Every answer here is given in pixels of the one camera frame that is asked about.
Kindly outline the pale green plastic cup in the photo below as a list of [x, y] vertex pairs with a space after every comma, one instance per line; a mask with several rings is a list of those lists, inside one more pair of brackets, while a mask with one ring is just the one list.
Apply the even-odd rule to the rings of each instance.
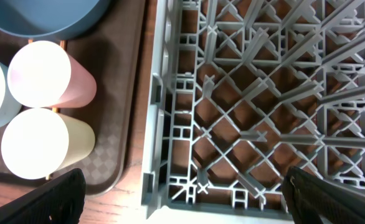
[[8, 124], [1, 140], [1, 155], [14, 175], [34, 180], [81, 161], [94, 146], [95, 133], [87, 123], [33, 108]]

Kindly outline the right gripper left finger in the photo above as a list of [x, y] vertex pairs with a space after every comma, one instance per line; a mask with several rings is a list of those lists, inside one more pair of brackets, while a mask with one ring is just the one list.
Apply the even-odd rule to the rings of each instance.
[[78, 224], [85, 191], [82, 170], [73, 169], [0, 207], [0, 224]]

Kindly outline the pink plastic cup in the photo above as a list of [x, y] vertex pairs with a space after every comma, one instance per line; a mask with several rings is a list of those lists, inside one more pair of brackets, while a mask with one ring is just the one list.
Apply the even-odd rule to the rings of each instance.
[[13, 56], [7, 82], [12, 96], [30, 108], [81, 108], [97, 92], [93, 75], [46, 40], [27, 44]]

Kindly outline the dark blue plate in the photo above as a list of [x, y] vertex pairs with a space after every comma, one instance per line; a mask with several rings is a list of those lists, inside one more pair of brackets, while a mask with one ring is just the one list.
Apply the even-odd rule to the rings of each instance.
[[0, 0], [0, 30], [28, 39], [73, 39], [94, 26], [110, 0]]

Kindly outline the grey dishwasher rack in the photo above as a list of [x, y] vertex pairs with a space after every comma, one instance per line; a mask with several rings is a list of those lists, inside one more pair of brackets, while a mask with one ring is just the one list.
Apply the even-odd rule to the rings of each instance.
[[298, 167], [365, 201], [365, 0], [158, 1], [141, 214], [291, 218]]

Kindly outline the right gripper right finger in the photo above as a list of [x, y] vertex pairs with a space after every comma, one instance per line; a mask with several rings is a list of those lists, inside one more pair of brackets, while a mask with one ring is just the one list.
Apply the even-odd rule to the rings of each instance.
[[282, 184], [295, 223], [365, 223], [365, 192], [290, 167]]

